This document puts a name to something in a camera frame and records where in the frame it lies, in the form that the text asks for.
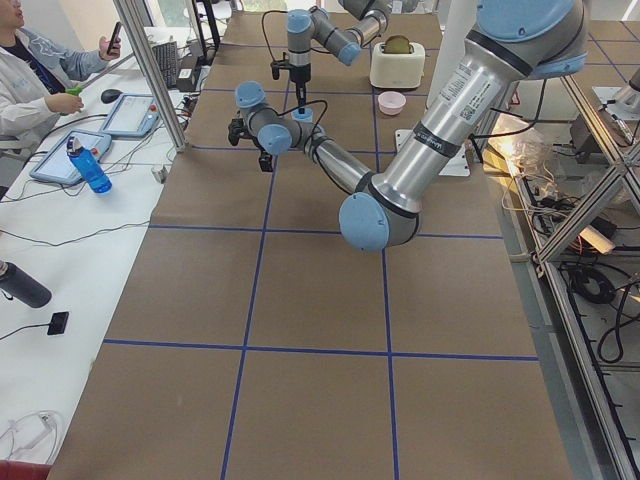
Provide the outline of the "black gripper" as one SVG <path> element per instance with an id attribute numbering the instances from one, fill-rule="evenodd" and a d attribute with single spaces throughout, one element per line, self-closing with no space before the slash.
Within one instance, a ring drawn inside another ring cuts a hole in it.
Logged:
<path id="1" fill-rule="evenodd" d="M 291 69 L 291 81 L 295 85 L 296 98 L 298 99 L 298 114 L 305 114 L 307 99 L 307 84 L 311 81 L 311 65 L 293 66 Z"/>
<path id="2" fill-rule="evenodd" d="M 247 140 L 249 132 L 242 117 L 233 118 L 228 125 L 228 141 L 231 146 L 237 146 L 241 140 Z"/>

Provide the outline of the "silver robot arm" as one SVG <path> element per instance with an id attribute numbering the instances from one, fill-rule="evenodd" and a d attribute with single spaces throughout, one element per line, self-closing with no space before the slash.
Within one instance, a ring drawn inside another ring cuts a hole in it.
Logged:
<path id="1" fill-rule="evenodd" d="M 318 122 L 278 113 L 255 81 L 236 87 L 238 111 L 228 138 L 232 144 L 252 141 L 263 170 L 271 169 L 274 157 L 301 150 L 344 191 L 339 226 L 349 244 L 361 251 L 401 245 L 419 230 L 428 185 L 508 86 L 584 66 L 589 20 L 586 1 L 477 2 L 462 59 L 381 173 L 329 138 Z"/>
<path id="2" fill-rule="evenodd" d="M 312 42 L 316 41 L 343 65 L 351 66 L 373 39 L 386 32 L 392 8 L 388 1 L 340 1 L 357 23 L 346 29 L 336 26 L 329 13 L 320 7 L 295 9 L 287 13 L 287 50 L 271 63 L 272 76 L 289 72 L 295 86 L 296 117 L 301 119 L 307 105 L 306 86 L 311 81 Z"/>

